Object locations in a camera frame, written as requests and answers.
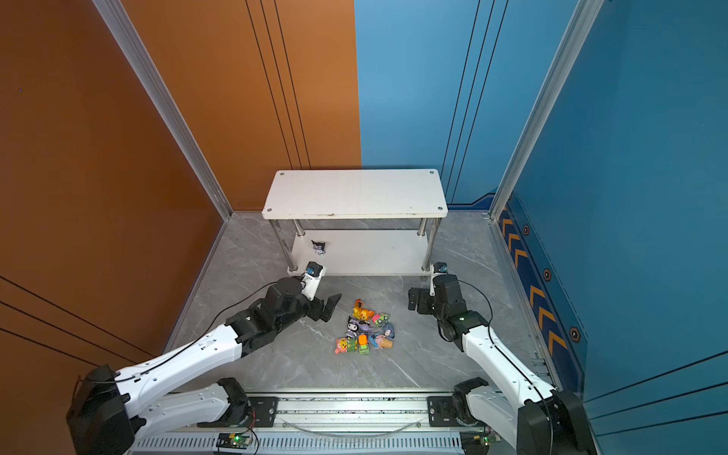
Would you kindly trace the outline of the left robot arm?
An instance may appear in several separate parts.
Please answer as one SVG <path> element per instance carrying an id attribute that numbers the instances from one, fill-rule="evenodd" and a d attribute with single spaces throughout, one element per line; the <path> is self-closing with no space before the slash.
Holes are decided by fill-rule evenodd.
<path id="1" fill-rule="evenodd" d="M 248 395 L 234 378 L 180 394 L 177 388 L 270 343 L 303 318 L 329 322 L 341 296 L 317 297 L 318 278 L 283 278 L 265 297 L 198 339 L 140 364 L 92 370 L 75 392 L 66 422 L 79 454 L 124 454 L 134 443 L 188 425 L 251 421 Z"/>

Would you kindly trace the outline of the black white Kuromi figure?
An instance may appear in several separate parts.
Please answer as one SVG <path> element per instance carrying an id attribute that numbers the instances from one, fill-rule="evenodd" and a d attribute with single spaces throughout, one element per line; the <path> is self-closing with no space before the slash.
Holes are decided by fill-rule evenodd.
<path id="1" fill-rule="evenodd" d="M 317 255 L 322 256 L 326 254 L 326 242 L 311 241 L 311 243 L 312 248 Z"/>

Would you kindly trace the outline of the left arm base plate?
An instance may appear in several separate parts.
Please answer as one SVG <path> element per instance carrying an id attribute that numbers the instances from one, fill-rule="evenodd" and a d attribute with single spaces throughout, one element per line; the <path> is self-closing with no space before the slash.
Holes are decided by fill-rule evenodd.
<path id="1" fill-rule="evenodd" d="M 234 404 L 212 422 L 201 422 L 199 428 L 272 428 L 279 405 L 276 396 L 253 396 L 248 403 Z"/>

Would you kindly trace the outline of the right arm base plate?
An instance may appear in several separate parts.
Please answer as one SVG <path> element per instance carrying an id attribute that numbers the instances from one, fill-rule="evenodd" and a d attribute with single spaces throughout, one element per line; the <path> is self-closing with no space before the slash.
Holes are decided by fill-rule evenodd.
<path id="1" fill-rule="evenodd" d="M 428 422 L 434 428 L 481 427 L 483 423 L 476 419 L 468 409 L 466 400 L 459 395 L 429 396 Z"/>

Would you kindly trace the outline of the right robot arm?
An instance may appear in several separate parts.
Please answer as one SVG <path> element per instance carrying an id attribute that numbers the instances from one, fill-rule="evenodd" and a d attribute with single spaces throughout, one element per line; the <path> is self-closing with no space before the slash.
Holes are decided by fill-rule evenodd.
<path id="1" fill-rule="evenodd" d="M 466 425 L 486 424 L 518 454 L 596 454 L 582 400 L 532 372 L 497 336 L 492 320 L 468 309 L 456 275 L 440 273 L 428 288 L 408 291 L 408 309 L 437 320 L 441 338 L 487 375 L 458 384 L 452 401 Z"/>

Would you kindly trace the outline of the purple figure toy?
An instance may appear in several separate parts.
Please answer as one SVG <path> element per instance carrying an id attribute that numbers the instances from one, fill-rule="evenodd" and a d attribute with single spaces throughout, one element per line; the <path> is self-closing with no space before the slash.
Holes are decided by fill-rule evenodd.
<path id="1" fill-rule="evenodd" d="M 376 335 L 379 331 L 379 329 L 375 325 L 371 325 L 369 324 L 369 322 L 360 322 L 359 328 L 363 333 L 368 335 Z"/>

